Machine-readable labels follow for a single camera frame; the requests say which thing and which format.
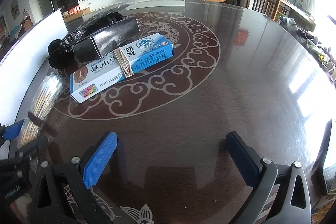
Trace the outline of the cotton swabs plastic pack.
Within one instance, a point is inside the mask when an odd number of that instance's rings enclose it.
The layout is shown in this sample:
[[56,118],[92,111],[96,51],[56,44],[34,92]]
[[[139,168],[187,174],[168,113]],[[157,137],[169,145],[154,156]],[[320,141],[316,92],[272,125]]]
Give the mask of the cotton swabs plastic pack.
[[62,91],[63,81],[59,75],[52,73],[44,78],[33,97],[27,118],[24,119],[17,142],[18,148],[22,148],[39,136],[44,119]]

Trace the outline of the blue white medicine box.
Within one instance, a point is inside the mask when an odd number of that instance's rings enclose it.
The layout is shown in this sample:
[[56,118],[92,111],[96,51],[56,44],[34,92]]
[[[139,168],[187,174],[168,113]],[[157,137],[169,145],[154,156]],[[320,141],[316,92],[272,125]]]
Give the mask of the blue white medicine box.
[[83,103],[112,85],[173,56],[173,43],[159,33],[116,48],[70,75],[70,96]]

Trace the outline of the black glossy carton box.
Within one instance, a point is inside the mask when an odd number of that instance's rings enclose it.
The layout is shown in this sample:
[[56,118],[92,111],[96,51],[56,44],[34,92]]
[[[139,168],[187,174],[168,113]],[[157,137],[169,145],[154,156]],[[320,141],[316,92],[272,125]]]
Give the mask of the black glossy carton box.
[[134,16],[120,20],[76,42],[72,46],[74,56],[81,63],[101,59],[138,32],[139,25]]

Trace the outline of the glasses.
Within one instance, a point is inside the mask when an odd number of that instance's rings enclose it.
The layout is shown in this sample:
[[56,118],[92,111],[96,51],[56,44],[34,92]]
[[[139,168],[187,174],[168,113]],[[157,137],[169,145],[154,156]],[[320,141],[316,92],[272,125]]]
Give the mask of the glasses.
[[123,16],[119,12],[99,12],[76,28],[76,30],[68,33],[66,40],[69,44],[75,44],[94,32],[122,19]]

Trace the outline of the black knitted gloves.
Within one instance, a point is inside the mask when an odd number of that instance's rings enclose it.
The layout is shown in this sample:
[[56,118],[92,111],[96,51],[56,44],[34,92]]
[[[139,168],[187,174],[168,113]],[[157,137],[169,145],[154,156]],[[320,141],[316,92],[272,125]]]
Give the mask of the black knitted gloves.
[[47,50],[49,64],[53,69],[66,68],[75,59],[73,49],[66,40],[53,40]]

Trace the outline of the white storage box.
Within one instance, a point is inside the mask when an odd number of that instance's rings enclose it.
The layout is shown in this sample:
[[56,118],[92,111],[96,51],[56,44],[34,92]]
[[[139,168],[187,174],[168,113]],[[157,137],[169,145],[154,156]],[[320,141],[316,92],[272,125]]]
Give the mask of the white storage box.
[[22,100],[49,56],[53,40],[68,33],[62,12],[58,9],[35,24],[10,48],[1,60],[1,124],[15,122]]

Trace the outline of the beige rubber band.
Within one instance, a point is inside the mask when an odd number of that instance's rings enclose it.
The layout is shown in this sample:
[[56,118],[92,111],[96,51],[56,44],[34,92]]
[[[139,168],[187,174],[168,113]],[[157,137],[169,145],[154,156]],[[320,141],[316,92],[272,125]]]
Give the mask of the beige rubber band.
[[123,72],[126,79],[134,75],[131,68],[130,61],[126,57],[125,53],[121,48],[116,48],[113,50],[113,54],[116,57],[118,63],[120,64],[121,71]]

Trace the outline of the wooden dining chair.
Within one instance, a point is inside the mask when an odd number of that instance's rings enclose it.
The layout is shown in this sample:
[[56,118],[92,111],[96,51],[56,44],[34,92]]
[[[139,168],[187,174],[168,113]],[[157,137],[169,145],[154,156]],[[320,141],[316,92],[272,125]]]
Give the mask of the wooden dining chair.
[[262,13],[276,21],[280,0],[248,0],[246,8]]

